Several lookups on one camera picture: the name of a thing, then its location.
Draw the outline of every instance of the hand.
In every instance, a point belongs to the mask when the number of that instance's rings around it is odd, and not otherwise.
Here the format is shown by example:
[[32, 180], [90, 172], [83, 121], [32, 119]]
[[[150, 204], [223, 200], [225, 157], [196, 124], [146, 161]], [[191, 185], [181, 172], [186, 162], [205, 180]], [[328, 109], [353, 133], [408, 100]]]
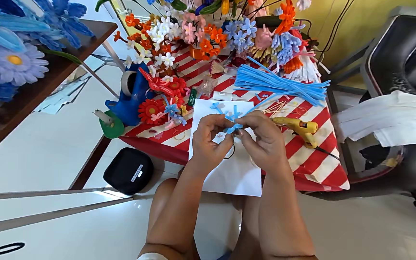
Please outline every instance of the hand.
[[267, 173], [273, 174], [277, 170], [283, 172], [284, 167], [288, 166], [285, 143], [282, 133], [272, 120], [256, 110], [235, 122], [242, 124], [244, 128], [250, 127], [256, 135], [255, 142], [250, 133], [240, 129], [242, 144], [256, 165]]
[[189, 163], [197, 170], [202, 170], [204, 178], [218, 166], [234, 144], [234, 136], [227, 134], [224, 140], [217, 144], [212, 139], [226, 127], [234, 123], [228, 121], [225, 115], [212, 114], [202, 117], [198, 128], [192, 135], [193, 156]]

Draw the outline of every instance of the red and white striped tablecloth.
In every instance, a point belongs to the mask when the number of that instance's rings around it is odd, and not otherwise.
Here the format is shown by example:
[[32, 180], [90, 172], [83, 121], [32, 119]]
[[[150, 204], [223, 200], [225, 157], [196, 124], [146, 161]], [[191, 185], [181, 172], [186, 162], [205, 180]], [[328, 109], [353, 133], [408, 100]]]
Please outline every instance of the red and white striped tablecloth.
[[[188, 87], [200, 85], [204, 75], [208, 73], [209, 63], [192, 59], [189, 55], [188, 47], [179, 46], [173, 48], [173, 56], [176, 58], [175, 63], [179, 64], [177, 69], [178, 75], [186, 80]], [[258, 91], [234, 91], [234, 88], [236, 88], [234, 79], [231, 79], [230, 76], [217, 74], [214, 75], [214, 78], [218, 79], [215, 91], [233, 92], [242, 99], [253, 101], [255, 105], [260, 102], [255, 93], [260, 97], [263, 94], [271, 94]], [[314, 134], [314, 137], [318, 145], [338, 157], [337, 140], [330, 121], [327, 104], [325, 103], [325, 106], [312, 106], [307, 101], [293, 96], [280, 98], [280, 101], [284, 100], [287, 102], [287, 105], [283, 109], [287, 109], [286, 111], [291, 113], [279, 113], [275, 116], [286, 116], [299, 118], [303, 121], [316, 122], [319, 125], [319, 129]], [[272, 102], [269, 102], [260, 109], [271, 106]], [[144, 137], [155, 142], [155, 144], [159, 144], [158, 146], [155, 145], [155, 149], [160, 149], [163, 147], [161, 145], [165, 145], [171, 148], [167, 151], [175, 153], [178, 151], [187, 152], [189, 150], [190, 128], [192, 127], [192, 113], [188, 114], [186, 118], [186, 126], [180, 124], [169, 130], [166, 130], [162, 125], [151, 126], [144, 123], [135, 127], [127, 127], [128, 132], [124, 134], [125, 137], [122, 140], [127, 142], [126, 137]], [[297, 190], [340, 191], [349, 189], [350, 185], [346, 173], [336, 158], [304, 147], [303, 139], [298, 135], [293, 135], [292, 130], [283, 128], [282, 131], [285, 140], [286, 156], [294, 173]]]

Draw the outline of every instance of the yellow glue gun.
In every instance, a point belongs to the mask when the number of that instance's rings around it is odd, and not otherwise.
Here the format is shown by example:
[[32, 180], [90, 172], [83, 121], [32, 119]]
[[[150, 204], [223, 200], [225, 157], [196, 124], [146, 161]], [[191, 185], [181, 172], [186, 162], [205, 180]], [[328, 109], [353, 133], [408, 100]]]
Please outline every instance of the yellow glue gun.
[[312, 135], [319, 128], [316, 122], [303, 122], [299, 119], [287, 117], [275, 117], [272, 118], [272, 121], [278, 126], [285, 126], [288, 129], [292, 129], [294, 134], [298, 134], [303, 138], [306, 148], [315, 149], [317, 147], [317, 142]]

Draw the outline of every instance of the tiled floor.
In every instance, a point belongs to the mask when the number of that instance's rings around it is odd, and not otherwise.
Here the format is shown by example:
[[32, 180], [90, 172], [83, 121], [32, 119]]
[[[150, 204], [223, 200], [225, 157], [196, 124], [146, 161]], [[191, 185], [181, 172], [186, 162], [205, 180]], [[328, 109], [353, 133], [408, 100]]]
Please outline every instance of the tiled floor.
[[[105, 66], [98, 74], [118, 90], [121, 72]], [[55, 115], [32, 114], [0, 145], [0, 192], [66, 189], [101, 136], [90, 113], [105, 110], [112, 96], [91, 79], [77, 100]], [[102, 174], [127, 145], [112, 140], [86, 188], [103, 187]], [[151, 188], [175, 178], [182, 168], [153, 158]], [[0, 220], [110, 200], [99, 194], [0, 201]], [[0, 246], [24, 241], [21, 259], [135, 259], [145, 241], [151, 199], [136, 200], [0, 232]], [[302, 215], [321, 260], [416, 260], [416, 208], [400, 195], [323, 201], [299, 195]], [[235, 245], [240, 213], [217, 193], [204, 192], [195, 240], [202, 259], [214, 260]]]

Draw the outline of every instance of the wooden shelf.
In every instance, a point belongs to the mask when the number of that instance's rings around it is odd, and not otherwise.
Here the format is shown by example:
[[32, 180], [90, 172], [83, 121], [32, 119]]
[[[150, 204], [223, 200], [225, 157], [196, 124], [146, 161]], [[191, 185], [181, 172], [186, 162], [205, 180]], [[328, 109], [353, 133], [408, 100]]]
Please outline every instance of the wooden shelf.
[[[81, 48], [77, 50], [64, 42], [68, 47], [63, 51], [84, 61], [118, 26], [115, 23], [101, 21], [82, 22], [96, 36], [91, 38], [77, 34], [81, 40]], [[14, 99], [0, 107], [0, 142], [78, 67], [78, 64], [55, 55], [47, 54], [44, 59], [49, 62], [49, 72], [44, 74], [44, 78], [33, 84], [21, 86]]]

